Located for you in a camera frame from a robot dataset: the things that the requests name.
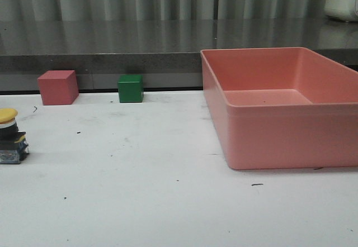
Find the yellow push button switch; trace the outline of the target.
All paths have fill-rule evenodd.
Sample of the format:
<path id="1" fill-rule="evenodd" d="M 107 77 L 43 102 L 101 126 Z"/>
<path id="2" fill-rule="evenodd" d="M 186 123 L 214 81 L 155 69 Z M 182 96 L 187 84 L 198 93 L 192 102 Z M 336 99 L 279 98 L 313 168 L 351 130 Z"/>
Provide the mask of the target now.
<path id="1" fill-rule="evenodd" d="M 29 154 L 26 133 L 19 131 L 14 108 L 1 108 L 1 164 L 20 164 Z"/>

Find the pink wooden cube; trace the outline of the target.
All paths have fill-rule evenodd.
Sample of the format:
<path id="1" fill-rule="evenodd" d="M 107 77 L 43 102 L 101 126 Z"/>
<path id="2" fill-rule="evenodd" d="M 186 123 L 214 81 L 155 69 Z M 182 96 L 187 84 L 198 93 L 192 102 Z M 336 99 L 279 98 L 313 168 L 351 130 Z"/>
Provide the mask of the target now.
<path id="1" fill-rule="evenodd" d="M 44 106 L 71 105 L 79 96 L 74 70 L 49 70 L 37 79 Z"/>

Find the grey stone counter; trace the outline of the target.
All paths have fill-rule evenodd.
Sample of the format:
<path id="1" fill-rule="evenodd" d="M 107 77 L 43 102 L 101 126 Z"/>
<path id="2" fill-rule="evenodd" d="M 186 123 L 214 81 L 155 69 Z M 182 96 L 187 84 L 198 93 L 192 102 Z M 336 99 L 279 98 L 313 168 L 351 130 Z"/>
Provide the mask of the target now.
<path id="1" fill-rule="evenodd" d="M 357 67 L 357 24 L 327 18 L 1 23 L 1 73 L 195 73 L 204 49 L 304 47 Z"/>

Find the white blender appliance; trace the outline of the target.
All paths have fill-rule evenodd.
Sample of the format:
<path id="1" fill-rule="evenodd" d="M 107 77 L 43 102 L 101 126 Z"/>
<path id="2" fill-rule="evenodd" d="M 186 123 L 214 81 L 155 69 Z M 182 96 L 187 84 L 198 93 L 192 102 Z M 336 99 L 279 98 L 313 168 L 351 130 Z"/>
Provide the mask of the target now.
<path id="1" fill-rule="evenodd" d="M 326 0 L 326 16 L 345 22 L 357 22 L 357 0 Z"/>

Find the pink plastic bin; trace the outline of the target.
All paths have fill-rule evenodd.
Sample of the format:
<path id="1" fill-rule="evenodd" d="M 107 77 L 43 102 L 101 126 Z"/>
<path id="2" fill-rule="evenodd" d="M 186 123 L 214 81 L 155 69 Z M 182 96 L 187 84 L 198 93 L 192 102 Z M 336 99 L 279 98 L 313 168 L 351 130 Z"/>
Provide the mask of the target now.
<path id="1" fill-rule="evenodd" d="M 304 47 L 203 50 L 204 96 L 232 169 L 357 165 L 357 72 Z"/>

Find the green wooden cube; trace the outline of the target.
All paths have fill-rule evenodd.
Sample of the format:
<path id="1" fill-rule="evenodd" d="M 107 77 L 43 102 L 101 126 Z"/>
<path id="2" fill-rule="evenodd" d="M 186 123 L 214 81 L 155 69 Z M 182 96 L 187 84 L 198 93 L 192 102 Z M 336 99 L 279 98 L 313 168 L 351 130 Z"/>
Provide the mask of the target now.
<path id="1" fill-rule="evenodd" d="M 144 97 L 142 75 L 121 75 L 117 86 L 120 103 L 142 103 Z"/>

